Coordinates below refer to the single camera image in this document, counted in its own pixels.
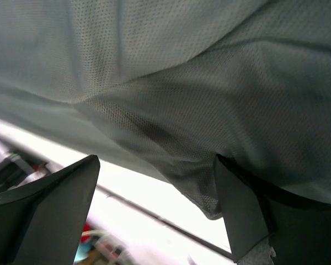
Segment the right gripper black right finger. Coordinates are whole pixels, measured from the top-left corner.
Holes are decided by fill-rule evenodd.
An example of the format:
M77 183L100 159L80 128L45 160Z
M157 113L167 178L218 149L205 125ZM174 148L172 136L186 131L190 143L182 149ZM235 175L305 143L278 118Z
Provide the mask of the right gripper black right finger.
M216 156L214 176L238 264L331 264L331 204L290 193Z

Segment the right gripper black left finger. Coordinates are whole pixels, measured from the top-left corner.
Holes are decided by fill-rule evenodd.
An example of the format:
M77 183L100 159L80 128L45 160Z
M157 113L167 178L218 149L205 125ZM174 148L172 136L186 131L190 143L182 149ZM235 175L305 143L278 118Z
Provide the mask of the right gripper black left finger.
M89 155L0 193L0 264L73 264L99 176Z

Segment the dark grey t shirt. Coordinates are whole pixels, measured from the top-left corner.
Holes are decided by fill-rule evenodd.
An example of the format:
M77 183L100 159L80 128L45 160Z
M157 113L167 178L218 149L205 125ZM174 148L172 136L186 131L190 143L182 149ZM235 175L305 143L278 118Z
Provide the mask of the dark grey t shirt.
M0 1L0 119L210 219L216 155L331 203L331 1Z

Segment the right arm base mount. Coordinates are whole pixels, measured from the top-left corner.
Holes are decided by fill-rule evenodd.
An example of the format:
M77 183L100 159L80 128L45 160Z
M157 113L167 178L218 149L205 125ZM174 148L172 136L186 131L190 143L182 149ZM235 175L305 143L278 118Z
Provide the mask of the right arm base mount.
M63 168L0 139L0 193ZM98 178L103 169L100 162ZM97 180L73 264L232 264L232 256L142 212Z

